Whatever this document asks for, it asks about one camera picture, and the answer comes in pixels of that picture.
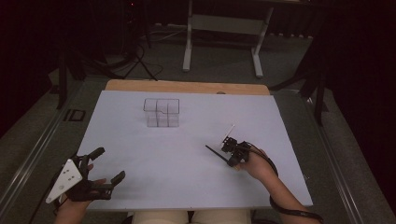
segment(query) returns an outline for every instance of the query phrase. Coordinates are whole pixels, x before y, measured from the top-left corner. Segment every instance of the white metal frame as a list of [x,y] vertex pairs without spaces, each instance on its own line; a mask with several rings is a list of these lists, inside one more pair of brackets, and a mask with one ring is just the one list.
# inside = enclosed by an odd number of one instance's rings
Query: white metal frame
[[192,0],[190,0],[189,17],[187,21],[187,44],[186,51],[184,53],[183,71],[190,71],[192,52],[191,34],[192,29],[196,29],[246,35],[257,35],[259,37],[259,41],[257,45],[251,49],[251,55],[253,58],[256,77],[263,77],[262,64],[260,62],[259,52],[262,47],[262,41],[265,38],[265,33],[267,31],[273,11],[273,7],[268,8],[264,21],[199,15],[192,13]]

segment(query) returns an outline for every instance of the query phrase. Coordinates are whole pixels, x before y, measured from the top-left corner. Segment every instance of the transparent cube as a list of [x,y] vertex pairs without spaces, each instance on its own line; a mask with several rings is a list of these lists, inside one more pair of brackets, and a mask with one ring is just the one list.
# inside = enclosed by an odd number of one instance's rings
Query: transparent cube
[[178,127],[178,99],[148,98],[144,111],[148,127]]

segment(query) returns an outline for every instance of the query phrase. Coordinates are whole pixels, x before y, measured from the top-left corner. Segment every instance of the white paper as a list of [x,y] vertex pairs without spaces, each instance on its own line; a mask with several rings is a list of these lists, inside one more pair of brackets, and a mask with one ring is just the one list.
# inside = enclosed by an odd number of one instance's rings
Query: white paper
[[[179,127],[147,127],[146,98],[179,99]],[[290,191],[312,205],[273,96],[103,91],[78,155],[104,147],[89,178],[110,180],[122,170],[126,177],[110,201],[95,201],[90,209],[269,207],[259,181],[205,147],[219,150],[233,124],[230,136],[264,149]]]

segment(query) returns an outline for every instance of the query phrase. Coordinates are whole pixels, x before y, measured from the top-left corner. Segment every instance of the lap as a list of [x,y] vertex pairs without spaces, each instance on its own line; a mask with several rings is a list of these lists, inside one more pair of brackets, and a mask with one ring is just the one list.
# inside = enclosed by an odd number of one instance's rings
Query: lap
[[[135,212],[133,224],[186,224],[187,211],[147,211]],[[250,211],[247,209],[198,210],[192,217],[193,224],[250,224]]]

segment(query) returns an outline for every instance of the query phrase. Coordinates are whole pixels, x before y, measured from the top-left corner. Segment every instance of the human arm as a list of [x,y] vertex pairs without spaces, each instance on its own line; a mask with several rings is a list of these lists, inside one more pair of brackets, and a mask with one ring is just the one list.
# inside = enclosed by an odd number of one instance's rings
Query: human arm
[[[289,191],[289,189],[278,178],[273,167],[262,156],[266,157],[262,150],[252,148],[256,153],[249,152],[248,162],[241,162],[237,168],[246,170],[252,177],[258,179],[270,193],[274,202],[285,209],[309,212]],[[319,224],[320,222],[313,218],[298,217],[279,213],[285,224]]]
[[[91,170],[93,168],[93,164],[88,166],[88,169]],[[95,180],[94,184],[105,184],[105,179]],[[55,224],[79,224],[85,216],[87,207],[90,205],[92,201],[86,202],[73,202],[68,199],[64,194],[61,198],[61,205],[59,206],[56,214]]]

